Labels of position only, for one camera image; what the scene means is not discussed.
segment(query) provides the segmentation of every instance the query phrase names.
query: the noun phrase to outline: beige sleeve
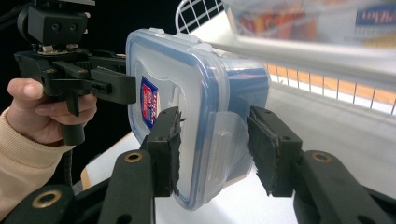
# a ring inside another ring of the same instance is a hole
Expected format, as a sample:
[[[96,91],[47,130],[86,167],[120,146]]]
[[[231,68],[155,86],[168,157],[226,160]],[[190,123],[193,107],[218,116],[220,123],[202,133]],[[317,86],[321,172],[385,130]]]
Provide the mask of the beige sleeve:
[[[15,132],[0,117],[0,220],[28,194],[52,177],[62,155],[70,146],[47,147]]]

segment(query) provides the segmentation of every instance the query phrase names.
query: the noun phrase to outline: hand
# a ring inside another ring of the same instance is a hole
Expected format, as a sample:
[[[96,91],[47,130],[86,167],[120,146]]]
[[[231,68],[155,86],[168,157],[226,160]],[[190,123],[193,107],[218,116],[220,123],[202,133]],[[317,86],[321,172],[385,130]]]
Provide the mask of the hand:
[[[87,124],[96,113],[96,97],[92,94],[78,98],[79,116],[70,114],[65,101],[47,103],[41,83],[30,78],[14,78],[8,83],[14,97],[7,113],[9,125],[18,133],[40,144],[62,140],[60,123]]]

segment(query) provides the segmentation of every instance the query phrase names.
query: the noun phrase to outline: blurred package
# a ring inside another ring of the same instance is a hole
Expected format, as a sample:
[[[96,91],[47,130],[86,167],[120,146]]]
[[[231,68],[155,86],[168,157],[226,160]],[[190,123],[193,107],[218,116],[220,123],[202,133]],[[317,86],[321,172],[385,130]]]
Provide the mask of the blurred package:
[[[178,106],[185,119],[175,195],[182,207],[195,210],[248,174],[248,111],[265,107],[269,89],[261,63],[153,28],[130,33],[126,54],[127,74],[136,76],[128,113],[137,140],[165,108]]]
[[[395,0],[223,0],[236,36],[396,47]]]

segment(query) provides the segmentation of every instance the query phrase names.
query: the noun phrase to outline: wire shelf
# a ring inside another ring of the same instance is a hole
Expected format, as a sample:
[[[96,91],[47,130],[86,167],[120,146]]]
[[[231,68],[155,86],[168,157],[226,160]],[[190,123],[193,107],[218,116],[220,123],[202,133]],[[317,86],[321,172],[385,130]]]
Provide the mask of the wire shelf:
[[[190,34],[224,10],[221,0],[182,0],[175,24],[179,33]],[[272,82],[396,116],[396,92],[356,82],[264,63]]]
[[[177,31],[189,34],[223,10],[221,0],[182,0],[175,16]]]

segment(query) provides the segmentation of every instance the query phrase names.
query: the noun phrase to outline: black background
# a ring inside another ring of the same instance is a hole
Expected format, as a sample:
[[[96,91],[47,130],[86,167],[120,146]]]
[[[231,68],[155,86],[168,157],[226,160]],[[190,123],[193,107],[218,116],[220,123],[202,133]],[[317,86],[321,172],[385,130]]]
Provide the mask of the black background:
[[[0,16],[23,2],[27,1],[1,1]],[[88,23],[88,34],[84,35],[79,44],[81,48],[124,53],[126,38],[134,30],[155,27],[174,34],[178,2],[179,0],[97,0],[94,7],[75,4],[66,6],[76,11],[88,11],[92,15]],[[7,108],[12,101],[7,93],[8,82],[20,76],[13,54],[30,49],[30,43],[21,37],[16,24],[0,31],[0,111]],[[80,173],[90,160],[131,131],[126,105],[98,100],[97,106],[95,117],[85,127],[86,141],[73,150],[74,182],[80,180]],[[49,184],[63,183],[63,178],[60,165]]]

